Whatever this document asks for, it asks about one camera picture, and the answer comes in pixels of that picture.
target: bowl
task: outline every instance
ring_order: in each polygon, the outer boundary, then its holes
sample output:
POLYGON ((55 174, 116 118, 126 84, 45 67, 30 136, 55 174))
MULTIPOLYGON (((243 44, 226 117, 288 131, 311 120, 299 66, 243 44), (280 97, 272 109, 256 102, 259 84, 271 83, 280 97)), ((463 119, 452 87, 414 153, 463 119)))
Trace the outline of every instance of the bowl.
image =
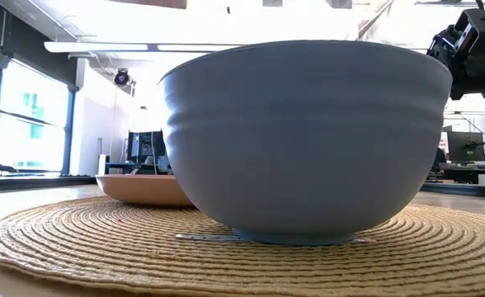
POLYGON ((159 83, 169 161, 191 202, 238 235, 345 242, 426 180, 451 82, 429 56, 368 42, 208 54, 159 83))
POLYGON ((174 176, 100 175, 97 185, 112 199, 156 206, 192 206, 174 176))

